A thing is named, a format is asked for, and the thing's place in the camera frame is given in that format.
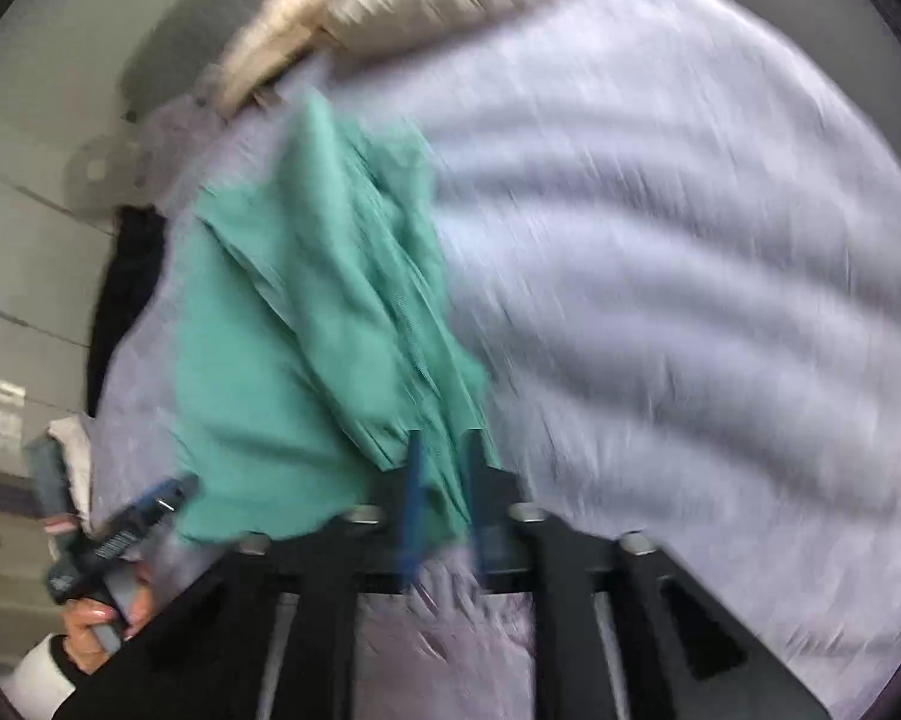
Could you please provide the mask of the person's left hand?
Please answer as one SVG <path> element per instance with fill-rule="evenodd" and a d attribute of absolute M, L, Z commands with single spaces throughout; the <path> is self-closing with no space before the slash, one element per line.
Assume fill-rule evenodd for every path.
<path fill-rule="evenodd" d="M 133 569 L 137 580 L 137 594 L 125 613 L 127 639 L 137 635 L 156 611 L 156 601 L 151 587 L 153 572 L 144 562 L 137 562 Z M 109 653 L 98 639 L 96 629 L 109 624 L 115 616 L 117 611 L 114 608 L 92 598 L 70 600 L 62 606 L 65 626 L 64 651 L 81 673 L 94 673 L 109 660 Z"/>

